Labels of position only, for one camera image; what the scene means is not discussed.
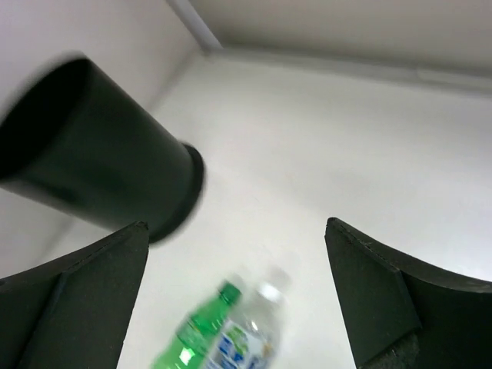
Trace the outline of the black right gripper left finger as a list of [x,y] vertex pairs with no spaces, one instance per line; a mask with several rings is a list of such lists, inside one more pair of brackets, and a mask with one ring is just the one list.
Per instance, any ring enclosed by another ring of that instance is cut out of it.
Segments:
[[149,252],[135,222],[1,280],[3,368],[115,368]]

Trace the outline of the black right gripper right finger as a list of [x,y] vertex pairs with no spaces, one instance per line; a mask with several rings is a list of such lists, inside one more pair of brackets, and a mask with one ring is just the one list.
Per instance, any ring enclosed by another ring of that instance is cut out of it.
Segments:
[[489,368],[491,283],[329,218],[325,244],[357,368]]

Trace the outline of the green plastic soda bottle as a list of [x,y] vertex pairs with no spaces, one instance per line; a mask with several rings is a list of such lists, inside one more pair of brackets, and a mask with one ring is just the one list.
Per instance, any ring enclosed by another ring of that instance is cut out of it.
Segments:
[[244,289],[245,282],[239,274],[224,279],[217,292],[184,318],[152,367],[199,368]]

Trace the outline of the clear bottle blue green label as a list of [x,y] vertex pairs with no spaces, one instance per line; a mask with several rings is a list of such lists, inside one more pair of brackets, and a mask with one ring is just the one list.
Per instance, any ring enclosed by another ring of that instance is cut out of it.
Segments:
[[285,295],[291,277],[272,267],[233,309],[204,359],[203,368],[269,368],[281,343]]

